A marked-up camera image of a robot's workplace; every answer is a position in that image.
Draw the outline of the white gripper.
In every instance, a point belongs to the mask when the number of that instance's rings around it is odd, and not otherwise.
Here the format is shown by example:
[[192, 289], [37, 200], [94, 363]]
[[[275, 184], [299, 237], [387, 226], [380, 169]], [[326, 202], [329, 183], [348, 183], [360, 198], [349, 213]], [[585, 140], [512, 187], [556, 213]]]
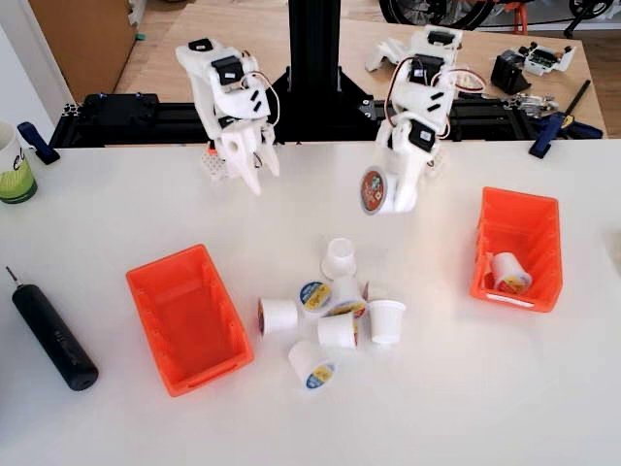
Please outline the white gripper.
[[378, 165], [388, 173], [397, 173], [394, 212], [413, 210], [418, 199], [418, 186], [426, 164], [434, 165], [434, 149], [437, 141], [435, 129], [420, 120], [404, 116], [400, 120], [402, 143], [400, 156], [392, 149], [392, 127], [380, 126], [375, 141], [375, 157]]
[[280, 174], [273, 141], [273, 125], [266, 118], [242, 119], [224, 127], [216, 138], [216, 147], [227, 162], [231, 179], [242, 179], [255, 195], [261, 194], [254, 157], [266, 165], [274, 177]]

